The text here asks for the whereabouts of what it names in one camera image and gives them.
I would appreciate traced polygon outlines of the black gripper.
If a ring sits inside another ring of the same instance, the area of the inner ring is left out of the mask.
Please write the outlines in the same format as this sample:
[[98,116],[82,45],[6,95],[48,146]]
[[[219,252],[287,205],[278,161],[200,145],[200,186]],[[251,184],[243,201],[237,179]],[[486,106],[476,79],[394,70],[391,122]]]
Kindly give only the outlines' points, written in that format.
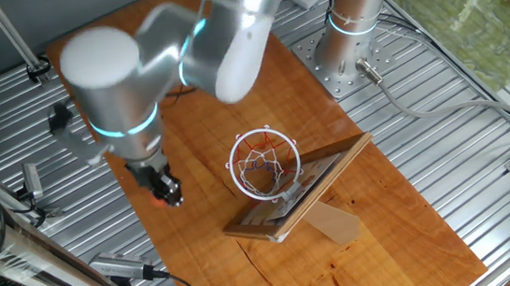
[[136,183],[149,189],[150,202],[164,201],[171,207],[179,207],[183,203],[181,182],[172,177],[169,162],[162,152],[155,152],[144,160],[127,160],[126,168],[134,176]]

